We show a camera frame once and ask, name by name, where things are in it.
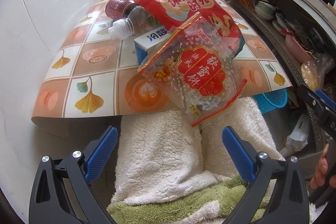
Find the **green fluffy fabric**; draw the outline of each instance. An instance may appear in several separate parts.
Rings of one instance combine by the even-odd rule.
[[[247,183],[240,176],[235,176],[226,182],[171,202],[136,206],[115,202],[107,207],[107,211],[118,224],[174,223],[190,216],[205,204],[218,200],[220,204],[218,217],[226,218],[243,196],[246,186]],[[268,198],[263,199],[253,221],[263,216],[268,201]]]

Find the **tiled wall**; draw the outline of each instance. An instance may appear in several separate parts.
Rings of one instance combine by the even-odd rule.
[[[88,122],[67,138],[30,121],[41,82],[67,34],[97,0],[0,0],[0,187],[28,223],[30,192],[40,157],[83,148],[104,131]]]

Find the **white fleece blanket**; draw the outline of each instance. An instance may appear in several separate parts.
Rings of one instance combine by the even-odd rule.
[[[257,151],[283,159],[253,98],[238,99],[204,122],[201,133],[189,125],[181,110],[126,115],[121,122],[116,192],[111,201],[128,205],[172,201],[236,174],[221,139],[226,126],[232,126]],[[179,223],[202,219],[221,223],[216,217],[213,208],[203,208]]]

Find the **blue plastic basket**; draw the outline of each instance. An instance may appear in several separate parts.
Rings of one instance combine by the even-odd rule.
[[[254,99],[258,103],[261,114],[265,114],[273,109],[284,107],[287,104],[288,96],[286,89],[280,89],[257,94]]]

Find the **patterned tablecloth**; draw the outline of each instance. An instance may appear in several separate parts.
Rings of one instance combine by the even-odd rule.
[[[50,118],[101,117],[176,108],[137,72],[135,37],[122,41],[110,38],[108,27],[112,21],[105,14],[108,1],[100,0],[89,9],[50,65],[33,110],[32,121],[37,126],[58,134],[45,125]],[[216,1],[235,20],[246,42],[236,57],[248,80],[243,95],[291,86],[281,65],[253,28],[224,0]]]

